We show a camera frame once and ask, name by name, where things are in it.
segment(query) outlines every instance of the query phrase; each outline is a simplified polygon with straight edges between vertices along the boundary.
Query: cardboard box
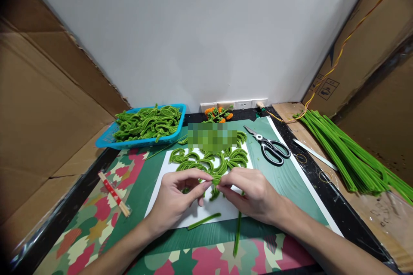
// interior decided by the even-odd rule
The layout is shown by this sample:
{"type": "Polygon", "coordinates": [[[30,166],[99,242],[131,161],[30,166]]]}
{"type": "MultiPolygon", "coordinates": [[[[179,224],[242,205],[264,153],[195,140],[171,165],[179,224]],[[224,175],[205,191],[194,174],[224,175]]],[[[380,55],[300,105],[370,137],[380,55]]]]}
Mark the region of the cardboard box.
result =
{"type": "Polygon", "coordinates": [[[413,37],[334,119],[364,149],[413,187],[413,37]]]}
{"type": "MultiPolygon", "coordinates": [[[[359,0],[321,66],[303,102],[331,70],[342,43],[379,0],[359,0]]],[[[413,0],[383,0],[344,47],[339,65],[316,90],[309,107],[334,116],[385,59],[413,33],[413,0]]]]}
{"type": "Polygon", "coordinates": [[[7,0],[0,19],[0,232],[16,254],[102,150],[129,109],[41,0],[7,0]]]}

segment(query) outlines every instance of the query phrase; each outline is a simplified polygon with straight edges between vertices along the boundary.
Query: blue plastic basket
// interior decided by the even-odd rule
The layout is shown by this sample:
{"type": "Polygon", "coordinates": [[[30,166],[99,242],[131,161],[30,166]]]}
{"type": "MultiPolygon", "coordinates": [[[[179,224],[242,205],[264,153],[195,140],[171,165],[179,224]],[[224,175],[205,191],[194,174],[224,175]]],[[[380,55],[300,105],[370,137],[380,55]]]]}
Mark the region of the blue plastic basket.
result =
{"type": "MultiPolygon", "coordinates": [[[[145,147],[145,146],[150,146],[150,145],[169,144],[169,143],[176,142],[179,138],[179,133],[181,132],[182,124],[184,123],[186,106],[185,104],[170,104],[170,105],[173,107],[176,107],[182,113],[181,119],[179,120],[178,129],[176,130],[174,134],[161,137],[157,143],[155,143],[156,138],[116,143],[116,139],[113,137],[113,134],[119,130],[119,125],[114,122],[106,130],[106,132],[102,134],[100,138],[96,141],[96,147],[110,147],[110,148],[114,148],[117,150],[122,150],[122,149],[145,147]]],[[[127,111],[127,113],[135,114],[142,108],[148,108],[148,107],[141,107],[138,109],[129,110],[127,111]]]]}

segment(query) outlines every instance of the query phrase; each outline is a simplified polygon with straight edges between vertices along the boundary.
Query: scissor blade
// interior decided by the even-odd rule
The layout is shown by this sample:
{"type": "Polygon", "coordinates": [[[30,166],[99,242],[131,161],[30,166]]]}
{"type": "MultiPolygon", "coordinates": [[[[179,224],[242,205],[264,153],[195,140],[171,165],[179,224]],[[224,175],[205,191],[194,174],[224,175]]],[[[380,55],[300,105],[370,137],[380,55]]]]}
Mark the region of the scissor blade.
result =
{"type": "Polygon", "coordinates": [[[247,131],[253,135],[257,135],[257,133],[255,131],[253,131],[252,129],[248,128],[246,125],[244,126],[245,129],[247,129],[247,131]]]}

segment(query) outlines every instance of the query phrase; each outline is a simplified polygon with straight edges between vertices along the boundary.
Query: yellow cable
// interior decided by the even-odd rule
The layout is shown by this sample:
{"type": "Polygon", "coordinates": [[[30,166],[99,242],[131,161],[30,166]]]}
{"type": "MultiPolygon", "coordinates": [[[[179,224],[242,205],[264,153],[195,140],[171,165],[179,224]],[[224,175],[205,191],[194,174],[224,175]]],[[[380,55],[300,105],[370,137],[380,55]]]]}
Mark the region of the yellow cable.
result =
{"type": "Polygon", "coordinates": [[[330,70],[326,75],[324,75],[324,77],[321,79],[321,81],[314,87],[313,93],[312,93],[312,95],[311,95],[311,97],[310,97],[310,100],[308,100],[308,101],[305,103],[305,105],[304,105],[304,110],[301,112],[301,114],[300,114],[297,118],[290,119],[290,120],[282,120],[282,119],[279,119],[278,117],[274,116],[272,113],[270,113],[270,112],[268,112],[268,111],[267,111],[267,113],[270,114],[270,115],[271,115],[272,117],[274,117],[275,119],[277,119],[277,120],[279,120],[279,121],[281,121],[281,122],[285,122],[285,123],[292,123],[292,122],[297,121],[297,119],[302,118],[302,117],[305,115],[305,113],[307,112],[308,106],[309,106],[309,104],[311,103],[311,101],[313,100],[317,88],[318,88],[318,87],[321,85],[321,83],[327,78],[327,76],[335,70],[335,68],[336,68],[337,65],[339,64],[339,60],[340,60],[340,58],[341,58],[341,55],[343,54],[343,49],[344,49],[344,46],[345,46],[345,44],[347,43],[347,41],[352,37],[352,35],[354,34],[354,32],[360,27],[360,25],[366,20],[366,18],[379,6],[379,4],[380,4],[382,1],[383,1],[383,0],[377,1],[377,3],[375,4],[375,6],[373,6],[373,8],[362,18],[362,20],[360,20],[360,21],[358,22],[358,24],[357,24],[356,27],[353,29],[353,31],[352,31],[352,32],[348,35],[348,37],[344,40],[343,44],[341,45],[340,53],[339,53],[339,55],[337,56],[337,59],[336,59],[336,61],[334,62],[333,67],[331,68],[331,70],[330,70]]]}

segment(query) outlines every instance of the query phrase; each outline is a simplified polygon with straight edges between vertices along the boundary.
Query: white wall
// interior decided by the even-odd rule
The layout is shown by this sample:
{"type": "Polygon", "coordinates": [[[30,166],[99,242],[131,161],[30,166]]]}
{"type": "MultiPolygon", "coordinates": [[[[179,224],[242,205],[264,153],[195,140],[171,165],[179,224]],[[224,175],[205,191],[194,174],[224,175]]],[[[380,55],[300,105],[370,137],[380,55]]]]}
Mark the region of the white wall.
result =
{"type": "Polygon", "coordinates": [[[134,107],[299,101],[356,0],[45,0],[134,107]]]}

